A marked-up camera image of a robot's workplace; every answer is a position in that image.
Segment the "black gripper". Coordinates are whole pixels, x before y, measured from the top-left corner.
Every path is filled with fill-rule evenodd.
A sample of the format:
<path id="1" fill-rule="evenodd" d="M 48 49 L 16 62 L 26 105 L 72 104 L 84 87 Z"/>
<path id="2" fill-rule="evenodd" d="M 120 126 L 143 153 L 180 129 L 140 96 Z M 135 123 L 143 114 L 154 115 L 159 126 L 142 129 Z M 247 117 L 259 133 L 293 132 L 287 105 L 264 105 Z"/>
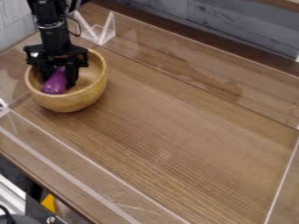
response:
<path id="1" fill-rule="evenodd" d="M 67 88 L 76 85 L 80 67 L 90 65 L 90 50 L 71 43 L 71 33 L 66 25 L 39 27 L 42 43 L 27 45 L 26 62 L 38 67 L 42 79 L 47 81 L 55 72 L 55 66 L 66 66 L 71 61 L 76 65 L 66 66 Z"/>

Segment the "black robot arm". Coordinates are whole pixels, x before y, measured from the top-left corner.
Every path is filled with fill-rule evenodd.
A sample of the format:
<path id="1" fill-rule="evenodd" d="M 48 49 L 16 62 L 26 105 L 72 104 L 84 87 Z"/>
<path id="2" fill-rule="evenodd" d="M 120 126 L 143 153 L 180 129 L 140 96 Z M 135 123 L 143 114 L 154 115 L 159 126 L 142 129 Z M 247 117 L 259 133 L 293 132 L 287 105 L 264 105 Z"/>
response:
<path id="1" fill-rule="evenodd" d="M 66 0 L 27 0 L 35 24 L 40 32 L 42 43 L 27 45 L 23 50 L 26 62 L 38 68 L 43 80 L 47 81 L 56 67 L 67 72 L 67 87 L 72 88 L 79 79 L 82 67 L 90 66 L 90 50 L 71 43 L 71 35 L 79 37 L 68 28 Z"/>

